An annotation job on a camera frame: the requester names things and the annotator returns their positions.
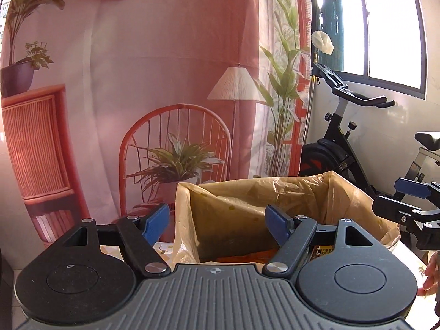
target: printed curtain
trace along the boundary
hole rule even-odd
[[[298,174],[311,0],[3,0],[1,11],[4,135],[45,245],[84,218],[173,209],[179,181]]]

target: exercise bike handlebar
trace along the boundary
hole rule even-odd
[[[360,106],[376,106],[378,108],[388,108],[395,105],[394,101],[388,101],[385,96],[368,98],[360,93],[352,92],[344,88],[332,88],[332,93],[338,97],[348,100]]]

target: adjustment knob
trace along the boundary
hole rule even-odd
[[[350,121],[348,123],[348,128],[351,130],[355,130],[357,128],[357,125],[354,122]]]

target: blue gripper pad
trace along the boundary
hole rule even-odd
[[[418,198],[426,198],[431,196],[431,191],[427,184],[417,181],[407,180],[405,178],[399,178],[394,183],[394,188],[397,192],[415,196]]]
[[[288,225],[290,219],[291,217],[274,206],[266,207],[265,224],[279,246],[282,246],[291,235]]]
[[[143,232],[144,238],[153,246],[164,233],[169,223],[169,207],[167,204],[160,206],[148,219]]]

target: gray ribbed panel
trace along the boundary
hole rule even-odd
[[[165,279],[146,280],[120,311],[93,324],[57,327],[34,320],[19,330],[338,330],[296,298],[288,282],[252,265],[179,265]],[[409,330],[404,321],[375,330]]]

